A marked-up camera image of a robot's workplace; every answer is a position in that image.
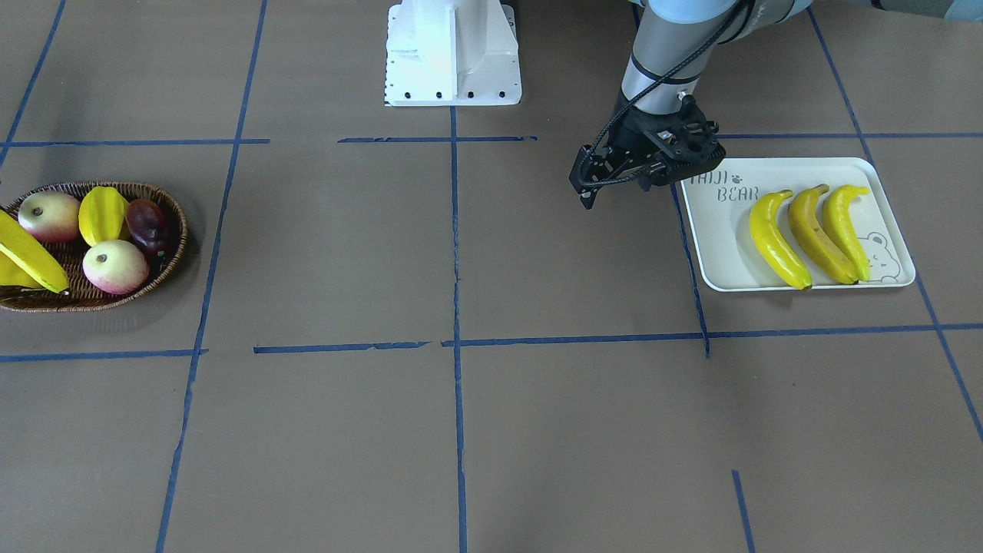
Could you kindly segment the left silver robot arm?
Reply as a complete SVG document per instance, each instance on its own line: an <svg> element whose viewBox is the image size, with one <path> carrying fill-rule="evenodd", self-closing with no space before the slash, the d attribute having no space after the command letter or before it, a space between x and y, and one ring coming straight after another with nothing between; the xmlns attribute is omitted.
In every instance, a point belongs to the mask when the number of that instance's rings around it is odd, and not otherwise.
<svg viewBox="0 0 983 553"><path fill-rule="evenodd" d="M714 171L726 157L719 126L694 91L718 45L801 12L836 82L853 137L866 146L836 61L809 1L639 1L637 34L610 120L579 148L569 181L585 209L604 187L637 182L643 191Z"/></svg>

